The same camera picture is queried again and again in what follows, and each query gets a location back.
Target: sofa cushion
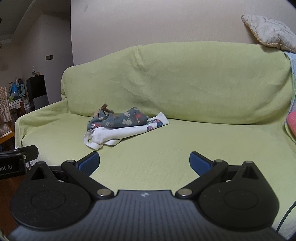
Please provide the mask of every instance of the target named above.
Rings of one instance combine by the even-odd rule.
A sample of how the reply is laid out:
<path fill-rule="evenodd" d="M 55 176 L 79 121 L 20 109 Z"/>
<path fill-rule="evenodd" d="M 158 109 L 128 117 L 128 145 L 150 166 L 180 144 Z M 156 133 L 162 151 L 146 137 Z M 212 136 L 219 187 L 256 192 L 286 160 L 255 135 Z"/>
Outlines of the sofa cushion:
<path fill-rule="evenodd" d="M 209 123 L 268 121 L 292 95 L 290 62 L 260 45 L 187 42 L 136 46 L 68 68 L 62 95 L 71 113 L 106 102 L 155 116 Z"/>
<path fill-rule="evenodd" d="M 61 114 L 55 122 L 27 134 L 22 143 L 37 145 L 38 160 L 49 165 L 78 160 L 92 151 L 82 140 L 88 120 L 89 117 Z M 192 151 L 212 160 L 223 159 L 230 165 L 254 161 L 279 198 L 275 226 L 296 199 L 296 147 L 278 121 L 238 126 L 171 119 L 169 125 L 157 130 L 127 138 L 114 147 L 103 146 L 99 151 L 100 166 L 91 177 L 114 192 L 176 192 L 198 177 L 189 166 Z M 289 223 L 293 217 L 295 213 L 288 216 L 285 227 L 293 225 Z"/>

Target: throw pillow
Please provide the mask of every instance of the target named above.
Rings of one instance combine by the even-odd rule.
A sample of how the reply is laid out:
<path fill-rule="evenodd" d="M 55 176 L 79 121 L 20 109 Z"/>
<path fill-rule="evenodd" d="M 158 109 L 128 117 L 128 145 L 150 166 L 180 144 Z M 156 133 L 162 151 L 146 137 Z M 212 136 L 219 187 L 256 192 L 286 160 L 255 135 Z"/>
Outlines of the throw pillow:
<path fill-rule="evenodd" d="M 287 117 L 287 123 L 290 127 L 290 130 L 296 137 L 296 111 L 291 112 Z"/>
<path fill-rule="evenodd" d="M 296 35 L 284 23 L 258 15 L 243 15 L 242 21 L 261 44 L 296 53 Z"/>

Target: sofa armrest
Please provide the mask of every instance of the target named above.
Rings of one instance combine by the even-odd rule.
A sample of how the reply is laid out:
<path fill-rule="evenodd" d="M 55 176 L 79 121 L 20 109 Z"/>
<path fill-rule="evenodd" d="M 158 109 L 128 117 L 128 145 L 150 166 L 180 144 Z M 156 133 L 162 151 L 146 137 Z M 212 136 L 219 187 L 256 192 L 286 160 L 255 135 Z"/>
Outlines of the sofa armrest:
<path fill-rule="evenodd" d="M 67 99 L 64 99 L 18 118 L 15 122 L 15 148 L 22 147 L 25 135 L 58 120 L 61 114 L 67 113 L 70 113 L 70 110 Z"/>

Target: metal screw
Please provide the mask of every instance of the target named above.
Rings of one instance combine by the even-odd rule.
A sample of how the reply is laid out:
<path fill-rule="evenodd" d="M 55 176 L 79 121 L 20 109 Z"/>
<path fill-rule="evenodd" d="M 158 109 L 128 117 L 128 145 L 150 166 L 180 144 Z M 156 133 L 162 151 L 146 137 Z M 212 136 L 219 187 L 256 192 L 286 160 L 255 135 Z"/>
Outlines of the metal screw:
<path fill-rule="evenodd" d="M 186 197 L 186 196 L 189 196 L 192 194 L 192 190 L 190 190 L 188 188 L 182 188 L 182 189 L 178 190 L 178 194 L 183 197 Z"/>
<path fill-rule="evenodd" d="M 109 196 L 112 193 L 110 189 L 102 188 L 97 191 L 97 194 L 99 194 L 101 197 Z"/>

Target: patterned pillow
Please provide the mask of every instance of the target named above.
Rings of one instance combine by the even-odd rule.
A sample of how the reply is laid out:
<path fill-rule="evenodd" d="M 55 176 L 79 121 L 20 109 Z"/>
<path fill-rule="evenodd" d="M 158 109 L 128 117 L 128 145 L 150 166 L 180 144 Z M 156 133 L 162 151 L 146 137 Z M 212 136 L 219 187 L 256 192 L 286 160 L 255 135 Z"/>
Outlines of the patterned pillow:
<path fill-rule="evenodd" d="M 144 115 L 137 107 L 130 110 L 114 114 L 114 111 L 108 110 L 107 105 L 104 104 L 96 113 L 94 118 L 88 123 L 87 130 L 108 127 L 108 128 L 123 128 L 129 126 L 142 126 L 147 124 L 148 117 Z"/>
<path fill-rule="evenodd" d="M 242 21 L 261 44 L 296 53 L 296 35 L 284 23 L 258 15 L 243 15 Z"/>

